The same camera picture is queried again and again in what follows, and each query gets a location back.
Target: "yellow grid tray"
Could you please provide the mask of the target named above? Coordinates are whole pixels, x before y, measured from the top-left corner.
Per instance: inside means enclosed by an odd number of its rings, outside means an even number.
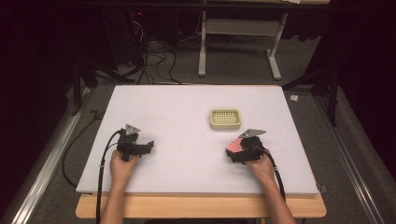
[[[237,109],[213,109],[210,111],[210,128],[213,130],[238,130],[241,116]]]

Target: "small tray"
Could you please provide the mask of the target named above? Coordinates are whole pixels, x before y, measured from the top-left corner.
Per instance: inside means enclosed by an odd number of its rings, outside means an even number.
[[[210,128],[213,130],[238,130],[241,116],[237,109],[213,109],[210,111]]]

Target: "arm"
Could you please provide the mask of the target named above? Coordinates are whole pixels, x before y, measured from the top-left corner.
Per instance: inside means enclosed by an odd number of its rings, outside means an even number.
[[[133,156],[129,161],[123,161],[119,151],[114,150],[111,156],[110,172],[112,183],[108,195],[101,224],[122,223],[124,212],[124,191],[134,170],[138,157]]]
[[[274,224],[296,223],[291,211],[280,195],[274,178],[274,167],[270,159],[264,157],[258,161],[249,161],[247,165],[262,184],[270,209],[270,217]]]

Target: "white board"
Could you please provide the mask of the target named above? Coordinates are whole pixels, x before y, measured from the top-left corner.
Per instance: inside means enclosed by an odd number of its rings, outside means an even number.
[[[237,108],[241,128],[214,131],[209,112]],[[247,129],[260,135],[278,166],[287,194],[316,194],[316,181],[278,86],[118,86],[96,135],[78,192],[96,192],[99,164],[110,136],[125,124],[140,129],[137,143],[154,141],[139,159],[127,192],[262,193],[248,166],[232,163],[225,147]],[[111,148],[106,155],[103,191],[109,191]]]

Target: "human hand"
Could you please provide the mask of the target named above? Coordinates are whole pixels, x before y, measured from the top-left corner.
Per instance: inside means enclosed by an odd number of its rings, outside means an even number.
[[[129,161],[123,161],[121,153],[116,149],[113,151],[110,162],[113,187],[125,189],[138,159],[138,156],[133,156]]]
[[[265,154],[261,159],[257,161],[247,161],[246,164],[263,184],[273,181],[275,182],[274,166]]]

